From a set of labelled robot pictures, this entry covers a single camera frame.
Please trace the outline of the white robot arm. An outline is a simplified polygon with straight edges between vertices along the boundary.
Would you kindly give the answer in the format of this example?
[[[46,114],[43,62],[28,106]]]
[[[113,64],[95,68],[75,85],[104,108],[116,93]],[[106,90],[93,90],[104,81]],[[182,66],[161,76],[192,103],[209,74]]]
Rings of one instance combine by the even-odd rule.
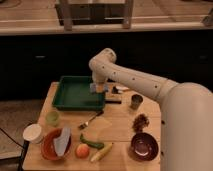
[[[96,87],[116,81],[159,104],[161,171],[213,171],[213,92],[197,83],[173,80],[115,63],[105,48],[89,61]]]

